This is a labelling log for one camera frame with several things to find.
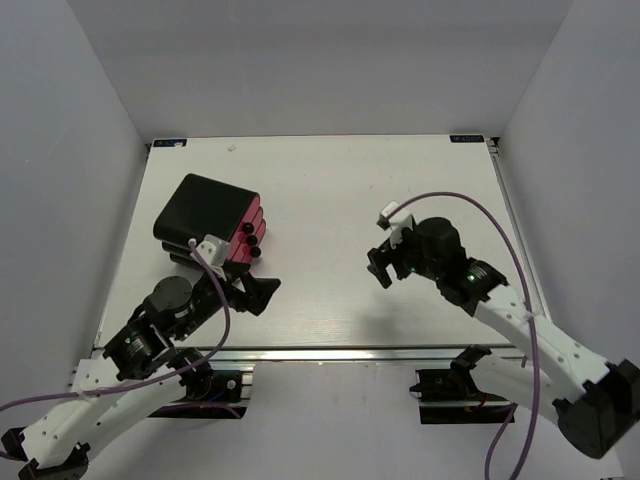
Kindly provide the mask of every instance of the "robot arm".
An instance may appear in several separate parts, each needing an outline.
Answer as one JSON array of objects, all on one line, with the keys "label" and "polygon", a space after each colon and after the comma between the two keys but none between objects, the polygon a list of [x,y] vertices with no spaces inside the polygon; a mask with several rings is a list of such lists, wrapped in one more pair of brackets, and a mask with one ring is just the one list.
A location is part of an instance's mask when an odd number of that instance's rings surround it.
[{"label": "robot arm", "polygon": [[[527,312],[507,279],[491,265],[466,256],[458,231],[444,218],[416,224],[393,202],[378,224],[389,238],[369,251],[368,270],[384,288],[393,266],[402,280],[415,273],[433,280],[442,296],[498,331],[531,356]],[[590,351],[547,318],[534,316],[541,372],[540,414],[585,455],[601,458],[640,420],[640,370],[628,360],[615,365]],[[461,389],[495,393],[531,406],[533,375],[527,369],[472,346],[451,364],[451,378]]]},{"label": "robot arm", "polygon": [[[280,280],[256,279],[248,265],[225,262],[225,243],[207,237],[198,251],[212,266],[229,306],[259,315]],[[244,291],[233,285],[238,279]],[[173,342],[188,338],[221,307],[206,274],[193,286],[182,277],[160,281],[107,343],[103,355],[90,361],[76,384],[78,396],[62,401],[32,425],[3,435],[7,453],[28,462],[20,479],[79,479],[90,459],[159,408],[185,397],[209,398],[211,366],[198,350],[178,350]],[[153,382],[153,377],[172,370],[181,373]],[[141,381],[150,384],[129,391],[123,388]],[[107,394],[109,389],[116,391]]]}]

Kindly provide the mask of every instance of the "gray wall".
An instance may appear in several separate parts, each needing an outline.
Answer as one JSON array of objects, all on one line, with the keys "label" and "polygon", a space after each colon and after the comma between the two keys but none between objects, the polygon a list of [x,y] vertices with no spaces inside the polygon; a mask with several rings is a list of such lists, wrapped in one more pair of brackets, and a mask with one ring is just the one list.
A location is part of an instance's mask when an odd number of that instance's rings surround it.
[{"label": "gray wall", "polygon": [[[3,404],[64,391],[89,354],[145,152],[67,3],[0,3]],[[50,406],[0,414],[0,432]]]},{"label": "gray wall", "polygon": [[571,0],[69,0],[143,139],[502,133]]},{"label": "gray wall", "polygon": [[[554,320],[638,365],[639,24],[636,0],[576,2],[502,144]],[[640,479],[640,426],[617,450]]]}]

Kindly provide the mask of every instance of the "small white object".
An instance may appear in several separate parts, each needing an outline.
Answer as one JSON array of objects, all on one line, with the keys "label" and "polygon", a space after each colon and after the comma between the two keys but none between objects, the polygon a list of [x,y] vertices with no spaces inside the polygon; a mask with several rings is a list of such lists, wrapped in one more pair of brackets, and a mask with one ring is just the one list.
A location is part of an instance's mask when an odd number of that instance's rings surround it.
[{"label": "small white object", "polygon": [[[391,202],[382,209],[380,216],[387,218],[399,206],[397,202]],[[389,243],[391,248],[395,249],[399,243],[402,243],[402,230],[405,228],[413,230],[413,215],[409,210],[403,208],[389,220],[389,225],[391,230]]]},{"label": "small white object", "polygon": [[242,400],[248,400],[251,398],[252,392],[253,392],[253,387],[242,387],[242,391],[240,392],[240,398]]},{"label": "small white object", "polygon": [[222,265],[224,265],[229,253],[231,253],[231,244],[213,235],[206,235],[196,248],[206,264],[218,276],[226,278]]}]

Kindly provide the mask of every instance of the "black clamp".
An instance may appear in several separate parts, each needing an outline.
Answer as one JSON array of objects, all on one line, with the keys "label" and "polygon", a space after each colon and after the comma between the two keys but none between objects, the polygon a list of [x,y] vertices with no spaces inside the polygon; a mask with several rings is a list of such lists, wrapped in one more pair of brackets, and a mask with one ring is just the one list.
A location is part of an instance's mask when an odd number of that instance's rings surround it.
[{"label": "black clamp", "polygon": [[[7,453],[23,462],[28,458],[22,448],[24,428],[11,428],[2,436],[2,445]],[[76,445],[71,455],[64,463],[55,467],[38,468],[38,462],[33,459],[18,472],[20,480],[79,480],[89,469],[89,458],[87,452],[89,445]]]},{"label": "black clamp", "polygon": [[482,345],[467,347],[452,362],[450,370],[418,370],[418,383],[409,391],[418,393],[421,400],[466,400],[478,392],[471,370],[484,356],[491,355],[491,349]]},{"label": "black clamp", "polygon": [[[202,359],[202,354],[195,348],[187,348],[178,353],[167,363],[167,367],[178,370]],[[212,388],[213,369],[209,362],[201,363],[180,375],[180,385],[186,387],[189,400],[204,400]]]},{"label": "black clamp", "polygon": [[368,254],[367,269],[389,288],[387,268],[393,266],[398,280],[415,273],[433,280],[442,296],[473,316],[478,302],[507,279],[486,262],[467,257],[458,231],[446,218],[433,217],[402,230],[402,242],[391,248],[386,240]]}]

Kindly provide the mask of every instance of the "white table surface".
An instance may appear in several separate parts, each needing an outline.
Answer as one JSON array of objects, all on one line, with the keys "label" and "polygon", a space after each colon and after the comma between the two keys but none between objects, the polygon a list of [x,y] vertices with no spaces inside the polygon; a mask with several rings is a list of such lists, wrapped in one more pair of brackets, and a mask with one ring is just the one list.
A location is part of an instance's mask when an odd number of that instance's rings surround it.
[{"label": "white table surface", "polygon": [[[449,305],[430,281],[412,276],[385,291],[365,268],[367,251],[386,238],[376,226],[379,211],[427,191],[472,196],[514,240],[487,146],[452,144],[448,136],[336,136],[189,139],[185,147],[152,148],[96,346],[118,332],[159,280],[198,278],[172,263],[152,233],[188,173],[260,193],[268,230],[252,271],[282,280],[260,317],[233,315],[227,346],[506,343]],[[519,288],[500,237],[473,206],[429,199],[411,210],[418,221],[449,218],[467,253]],[[222,326],[219,313],[182,345],[214,345]]]}]

